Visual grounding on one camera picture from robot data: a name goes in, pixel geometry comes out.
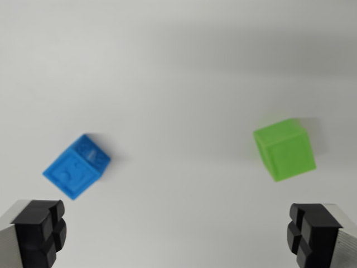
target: green cube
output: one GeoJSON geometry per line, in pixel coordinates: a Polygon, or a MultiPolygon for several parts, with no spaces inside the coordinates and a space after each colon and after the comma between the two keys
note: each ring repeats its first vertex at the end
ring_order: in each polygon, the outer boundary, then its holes
{"type": "Polygon", "coordinates": [[[260,156],[275,181],[316,168],[306,129],[288,119],[254,131],[260,156]]]}

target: black gripper pad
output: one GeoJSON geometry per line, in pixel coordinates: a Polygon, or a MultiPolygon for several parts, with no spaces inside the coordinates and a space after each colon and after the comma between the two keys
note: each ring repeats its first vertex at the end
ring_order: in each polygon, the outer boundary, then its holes
{"type": "Polygon", "coordinates": [[[292,204],[288,245],[300,268],[329,268],[342,226],[322,204],[292,204]]]}
{"type": "Polygon", "coordinates": [[[66,240],[63,202],[32,200],[13,220],[23,268],[51,268],[66,240]]]}

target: toy block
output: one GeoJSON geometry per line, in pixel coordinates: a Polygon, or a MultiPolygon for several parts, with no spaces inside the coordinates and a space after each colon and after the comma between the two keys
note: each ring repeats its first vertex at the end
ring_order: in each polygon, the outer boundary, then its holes
{"type": "Polygon", "coordinates": [[[275,181],[316,168],[307,131],[297,119],[256,130],[254,138],[260,156],[275,181]]]}
{"type": "Polygon", "coordinates": [[[82,135],[44,172],[44,176],[68,197],[76,199],[96,182],[110,157],[87,135],[82,135]]]}

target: blue toy block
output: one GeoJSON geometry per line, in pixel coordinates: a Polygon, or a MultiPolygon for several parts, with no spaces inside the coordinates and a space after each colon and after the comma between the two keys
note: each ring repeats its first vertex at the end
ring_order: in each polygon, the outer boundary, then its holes
{"type": "Polygon", "coordinates": [[[103,175],[109,162],[110,157],[87,135],[82,135],[50,165],[44,176],[76,199],[103,175]]]}

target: plastic block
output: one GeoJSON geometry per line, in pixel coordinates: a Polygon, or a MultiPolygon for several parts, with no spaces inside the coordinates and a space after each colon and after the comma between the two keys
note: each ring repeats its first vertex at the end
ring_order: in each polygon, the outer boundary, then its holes
{"type": "Polygon", "coordinates": [[[76,199],[102,175],[110,162],[87,135],[82,135],[44,172],[71,199],[76,199]]]}
{"type": "Polygon", "coordinates": [[[307,131],[288,119],[254,131],[260,156],[275,181],[316,168],[307,131]]]}

